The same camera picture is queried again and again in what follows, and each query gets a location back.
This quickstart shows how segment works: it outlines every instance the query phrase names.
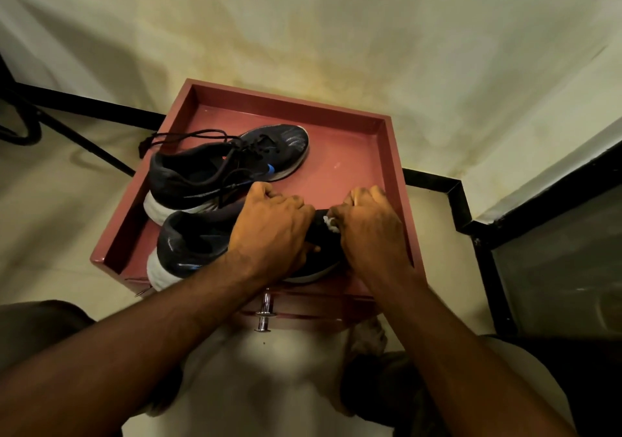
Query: shoe sole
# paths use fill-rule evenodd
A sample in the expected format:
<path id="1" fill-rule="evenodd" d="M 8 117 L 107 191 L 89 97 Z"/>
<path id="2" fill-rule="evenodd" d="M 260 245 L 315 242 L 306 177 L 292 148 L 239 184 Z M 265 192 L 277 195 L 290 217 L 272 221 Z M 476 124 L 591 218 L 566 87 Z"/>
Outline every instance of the shoe sole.
<path id="1" fill-rule="evenodd" d="M 285 283 L 294 283 L 294 284 L 313 283 L 314 281 L 317 281 L 320 278 L 322 278 L 323 276 L 326 276 L 327 274 L 329 274 L 333 269 L 335 269 L 337 267 L 337 265 L 339 265 L 339 262 L 335 263 L 334 265 L 331 265 L 330 267 L 328 267 L 326 269 L 323 269 L 322 271 L 318 271 L 317 273 L 313 273 L 312 275 L 297 276 L 295 278 L 287 278 L 287 279 L 284 279 L 283 281 Z"/>
<path id="2" fill-rule="evenodd" d="M 308 137 L 307 129 L 305 129 L 304 127 L 300 127 L 300 128 L 303 131 L 305 131 L 305 134 L 307 134 L 307 137 Z M 289 167 L 287 170 L 283 170 L 282 172 L 275 173 L 271 178 L 269 178 L 266 181 L 272 182 L 272 181 L 283 180 L 284 178 L 287 178 L 292 173 L 294 173 L 298 169 L 298 167 L 302 165 L 303 161 L 305 161 L 305 159 L 307 158 L 310 146 L 311 144 L 307 145 L 307 148 L 305 149 L 304 153 L 300 156 L 300 158 L 296 161 L 294 165 Z M 183 212 L 187 212 L 190 214 L 195 214 L 195 213 L 203 212 L 203 211 L 215 211 L 216 209 L 218 209 L 218 199 L 217 198 L 210 199 L 206 203 L 203 203 L 201 205 L 198 205 L 198 206 L 195 206 L 189 209 L 171 209 L 171 208 L 167 208 L 161 205 L 158 201 L 156 201 L 156 199 L 151 194 L 151 191 L 149 191 L 147 193 L 147 196 L 145 196 L 143 206 L 145 209 L 145 213 L 147 213 L 147 216 L 149 216 L 149 218 L 156 224 L 162 225 L 164 224 L 164 221 L 166 221 L 166 218 L 168 216 L 170 216 L 171 214 L 177 211 L 183 211 Z"/>
<path id="3" fill-rule="evenodd" d="M 169 286 L 182 281 L 182 278 L 169 273 L 164 269 L 157 257 L 157 248 L 149 255 L 147 259 L 147 278 L 151 286 L 156 291 L 162 291 Z"/>

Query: person's left hand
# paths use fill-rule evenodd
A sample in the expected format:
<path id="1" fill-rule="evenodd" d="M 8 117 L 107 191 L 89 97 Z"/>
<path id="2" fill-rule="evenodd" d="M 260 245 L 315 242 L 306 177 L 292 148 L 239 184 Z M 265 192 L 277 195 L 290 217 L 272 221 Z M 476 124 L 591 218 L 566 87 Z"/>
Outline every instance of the person's left hand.
<path id="1" fill-rule="evenodd" d="M 305 264 L 314 248 L 305 242 L 315 208 L 300 196 L 276 193 L 270 183 L 255 182 L 231 232 L 227 255 L 267 286 Z"/>

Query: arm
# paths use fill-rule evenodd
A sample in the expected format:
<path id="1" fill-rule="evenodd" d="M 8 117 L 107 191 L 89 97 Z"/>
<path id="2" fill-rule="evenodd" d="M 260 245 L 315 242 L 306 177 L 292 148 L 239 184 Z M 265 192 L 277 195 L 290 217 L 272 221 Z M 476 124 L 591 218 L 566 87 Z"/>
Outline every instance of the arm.
<path id="1" fill-rule="evenodd" d="M 571 427 L 427 287 L 378 188 L 331 209 L 346 256 L 419 369 L 452 435 L 574 436 Z"/>
<path id="2" fill-rule="evenodd" d="M 225 255 L 0 377 L 0 434 L 120 429 L 156 383 L 229 315 L 304 264 L 314 212 L 299 197 L 255 183 Z"/>

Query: dirty white wall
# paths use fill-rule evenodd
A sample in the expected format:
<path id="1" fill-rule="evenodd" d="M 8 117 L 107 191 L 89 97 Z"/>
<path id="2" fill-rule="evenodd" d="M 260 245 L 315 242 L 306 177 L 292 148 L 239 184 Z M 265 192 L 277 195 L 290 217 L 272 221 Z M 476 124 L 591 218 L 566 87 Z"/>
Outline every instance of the dirty white wall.
<path id="1" fill-rule="evenodd" d="M 551 151 L 556 95 L 578 78 L 570 103 L 589 107 L 583 90 L 622 77 L 580 76 L 619 62 L 622 0 L 0 0 L 0 24 L 33 85 L 166 112 L 191 77 L 390 114 L 403 166 L 470 180 L 470 202 L 487 190 L 476 217 L 622 116 L 608 98 L 576 121 L 596 129 Z M 523 176 L 495 153 L 530 131 Z M 499 173 L 519 175 L 498 187 Z"/>

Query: person's left arm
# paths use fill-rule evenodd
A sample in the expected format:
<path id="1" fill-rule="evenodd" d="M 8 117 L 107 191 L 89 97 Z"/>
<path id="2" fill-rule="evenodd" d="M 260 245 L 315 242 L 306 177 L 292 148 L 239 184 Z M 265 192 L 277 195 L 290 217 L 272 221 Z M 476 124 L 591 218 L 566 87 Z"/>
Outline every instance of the person's left arm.
<path id="1" fill-rule="evenodd" d="M 303 265 L 314 208 L 255 183 L 229 251 L 0 376 L 1 435 L 110 435 L 158 381 L 268 284 Z"/>

